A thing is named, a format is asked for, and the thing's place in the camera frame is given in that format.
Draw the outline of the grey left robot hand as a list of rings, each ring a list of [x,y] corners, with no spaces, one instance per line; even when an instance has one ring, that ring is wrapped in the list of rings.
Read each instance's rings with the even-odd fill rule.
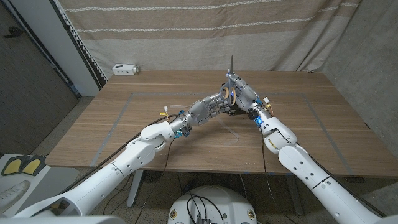
[[[188,111],[170,123],[170,127],[173,132],[177,132],[185,127],[199,126],[207,123],[212,117],[230,109],[230,105],[227,101],[221,99],[219,93],[210,95],[194,102]]]

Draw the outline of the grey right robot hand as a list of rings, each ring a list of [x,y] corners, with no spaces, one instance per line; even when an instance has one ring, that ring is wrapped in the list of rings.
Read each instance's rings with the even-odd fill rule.
[[[257,117],[269,119],[274,117],[271,109],[266,108],[258,94],[242,78],[235,73],[227,73],[227,88],[232,93],[229,94],[229,103],[231,116],[247,114],[250,120]]]

